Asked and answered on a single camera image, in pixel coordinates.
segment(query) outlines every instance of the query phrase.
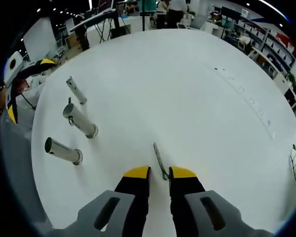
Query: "shelf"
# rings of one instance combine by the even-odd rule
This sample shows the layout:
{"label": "shelf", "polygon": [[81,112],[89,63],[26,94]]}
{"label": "shelf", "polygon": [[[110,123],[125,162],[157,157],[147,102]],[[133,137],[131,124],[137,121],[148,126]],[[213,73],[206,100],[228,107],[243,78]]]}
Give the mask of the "shelf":
{"label": "shelf", "polygon": [[268,38],[271,38],[275,43],[279,44],[281,48],[285,49],[286,52],[288,52],[288,54],[295,60],[296,58],[294,57],[294,55],[288,51],[288,49],[286,48],[285,45],[283,45],[281,42],[279,42],[279,40],[274,36],[272,35],[271,33],[269,33],[268,35]]}
{"label": "shelf", "polygon": [[281,58],[281,56],[277,52],[275,52],[274,49],[271,46],[269,46],[268,44],[264,44],[264,46],[266,46],[266,47],[268,47],[268,48],[271,49],[272,54],[278,59],[278,61],[281,63],[281,65],[283,66],[283,68],[287,72],[289,72],[291,70],[290,65],[287,65],[287,63],[285,62],[285,60],[283,58]]}
{"label": "shelf", "polygon": [[255,38],[257,38],[259,41],[263,41],[263,40],[260,39],[257,35],[253,34],[251,31],[248,31],[246,28],[244,28],[244,27],[242,27],[242,26],[240,26],[240,25],[238,25],[238,24],[235,24],[235,26],[238,26],[238,27],[244,29],[246,32],[248,32],[250,35],[252,35],[252,36],[254,36]]}

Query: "wire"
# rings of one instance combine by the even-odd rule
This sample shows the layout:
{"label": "wire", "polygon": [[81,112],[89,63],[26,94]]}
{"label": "wire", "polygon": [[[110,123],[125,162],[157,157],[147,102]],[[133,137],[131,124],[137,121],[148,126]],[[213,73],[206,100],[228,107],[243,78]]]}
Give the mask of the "wire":
{"label": "wire", "polygon": [[100,43],[101,43],[102,40],[105,41],[104,38],[103,38],[103,33],[102,34],[100,33],[101,32],[100,27],[98,25],[94,25],[94,26],[95,26],[95,29],[97,30],[97,32],[98,32],[98,34],[100,36]]}
{"label": "wire", "polygon": [[128,33],[130,34],[130,30],[129,30],[128,27],[126,26],[123,17],[120,15],[120,12],[119,12],[119,11],[117,11],[117,12],[118,12],[119,17],[122,18],[122,22],[123,22],[124,26],[126,27],[126,29],[128,30]]}
{"label": "wire", "polygon": [[109,30],[109,34],[108,34],[108,38],[107,38],[107,41],[109,40],[110,38],[110,34],[111,34],[111,29],[112,29],[112,18],[111,18],[111,21],[110,21],[110,30]]}
{"label": "wire", "polygon": [[25,96],[22,93],[21,95],[26,100],[26,102],[33,108],[33,110],[36,110],[36,108],[25,98]]}

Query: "box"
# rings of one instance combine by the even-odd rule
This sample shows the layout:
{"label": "box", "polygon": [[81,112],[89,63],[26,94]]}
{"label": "box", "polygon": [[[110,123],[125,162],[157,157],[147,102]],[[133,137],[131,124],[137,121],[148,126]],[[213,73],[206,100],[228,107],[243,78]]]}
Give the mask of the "box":
{"label": "box", "polygon": [[289,53],[293,53],[294,50],[295,50],[294,46],[292,46],[291,43],[288,43],[287,51],[288,51]]}
{"label": "box", "polygon": [[245,24],[245,29],[246,29],[247,31],[251,31],[252,27],[249,26],[249,25],[247,25],[247,24]]}
{"label": "box", "polygon": [[262,34],[261,32],[259,32],[259,33],[258,33],[258,38],[261,39],[261,40],[263,40],[263,38],[264,38],[264,34]]}
{"label": "box", "polygon": [[257,33],[258,33],[258,31],[257,31],[255,28],[252,28],[252,29],[251,29],[251,33],[252,33],[253,35],[255,35],[255,36],[256,36],[256,35],[257,35]]}
{"label": "box", "polygon": [[285,53],[282,50],[279,50],[278,55],[280,55],[280,57],[283,59],[285,57]]}
{"label": "box", "polygon": [[245,28],[245,23],[243,21],[238,21],[238,25]]}
{"label": "box", "polygon": [[273,46],[274,42],[272,40],[270,40],[269,38],[266,39],[266,44],[270,47]]}
{"label": "box", "polygon": [[291,59],[288,56],[286,56],[285,62],[287,63],[288,66],[290,66],[292,63]]}
{"label": "box", "polygon": [[279,50],[280,48],[274,43],[273,46],[272,46],[272,49],[273,49],[276,53],[278,53],[278,50]]}

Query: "metal cylinder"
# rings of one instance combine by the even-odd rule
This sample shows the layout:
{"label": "metal cylinder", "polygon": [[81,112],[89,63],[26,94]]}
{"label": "metal cylinder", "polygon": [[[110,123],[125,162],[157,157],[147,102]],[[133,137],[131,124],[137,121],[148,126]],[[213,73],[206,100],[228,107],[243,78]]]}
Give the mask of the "metal cylinder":
{"label": "metal cylinder", "polygon": [[70,161],[74,165],[81,164],[83,159],[82,152],[80,150],[70,149],[50,137],[46,139],[45,151],[56,157]]}
{"label": "metal cylinder", "polygon": [[79,90],[74,79],[70,76],[66,83],[69,86],[70,90],[73,92],[73,94],[77,97],[79,103],[82,105],[85,104],[85,102],[87,102],[87,98]]}
{"label": "metal cylinder", "polygon": [[74,104],[68,104],[63,111],[63,116],[69,120],[69,124],[79,128],[87,138],[93,138],[98,134],[98,127],[89,121]]}

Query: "desk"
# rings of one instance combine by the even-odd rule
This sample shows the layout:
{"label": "desk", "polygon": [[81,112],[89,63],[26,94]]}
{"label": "desk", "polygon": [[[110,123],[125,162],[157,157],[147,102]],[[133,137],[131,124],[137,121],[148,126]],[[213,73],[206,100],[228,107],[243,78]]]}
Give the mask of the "desk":
{"label": "desk", "polygon": [[[130,32],[135,33],[135,32],[141,32],[143,31],[143,22],[142,22],[142,17],[141,16],[129,16],[127,18],[122,18],[119,17],[119,25],[120,27],[124,26],[124,23],[126,26],[130,25]],[[149,16],[145,17],[145,23],[146,23],[146,30],[149,30],[150,28],[150,20]],[[115,29],[114,21],[111,22],[112,29]],[[107,19],[105,22],[101,22],[99,24],[100,30],[103,29],[103,38],[107,40],[109,32],[110,32],[110,23],[109,20]],[[96,46],[100,43],[100,35],[98,31],[95,29],[95,26],[91,26],[87,29],[87,38],[90,44],[90,47]]]}
{"label": "desk", "polygon": [[[275,125],[274,140],[215,68],[232,72],[263,105]],[[85,105],[67,87],[69,76],[88,98]],[[87,139],[63,118],[68,97],[98,125],[97,137]],[[80,149],[82,164],[47,154],[47,137]],[[154,142],[165,167],[193,170],[205,189],[239,208],[253,228],[277,228],[292,178],[288,153],[296,145],[295,116],[267,74],[245,54],[208,33],[182,29],[112,39],[49,76],[33,124],[32,166],[54,228],[65,228],[97,195],[114,190],[125,171],[150,165],[143,236],[176,236],[169,184],[162,179]]]}
{"label": "desk", "polygon": [[218,25],[216,25],[216,24],[214,24],[212,22],[209,22],[209,21],[205,21],[205,23],[203,24],[201,30],[205,31],[205,32],[207,32],[209,34],[213,34],[213,31],[218,30],[218,28],[219,28]]}

